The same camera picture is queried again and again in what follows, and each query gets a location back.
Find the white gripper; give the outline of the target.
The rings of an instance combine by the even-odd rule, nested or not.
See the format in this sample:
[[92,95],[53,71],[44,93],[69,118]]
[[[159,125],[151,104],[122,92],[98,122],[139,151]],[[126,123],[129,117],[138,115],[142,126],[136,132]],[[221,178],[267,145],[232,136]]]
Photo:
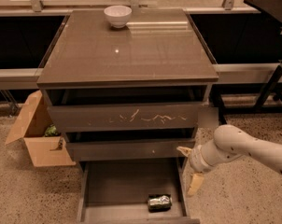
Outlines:
[[185,157],[189,157],[190,167],[195,172],[190,175],[190,183],[187,190],[187,194],[193,196],[204,182],[204,175],[201,173],[209,173],[214,167],[204,160],[201,145],[196,146],[194,149],[189,147],[177,147],[176,150]]

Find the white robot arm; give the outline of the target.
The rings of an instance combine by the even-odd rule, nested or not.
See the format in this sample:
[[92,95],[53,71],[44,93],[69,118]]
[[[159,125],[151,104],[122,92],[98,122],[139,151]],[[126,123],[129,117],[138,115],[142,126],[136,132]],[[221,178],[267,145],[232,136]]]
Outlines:
[[248,156],[282,175],[282,145],[253,137],[229,124],[218,126],[213,138],[203,145],[177,147],[176,150],[188,159],[192,169],[189,196],[202,186],[205,173],[241,156]]

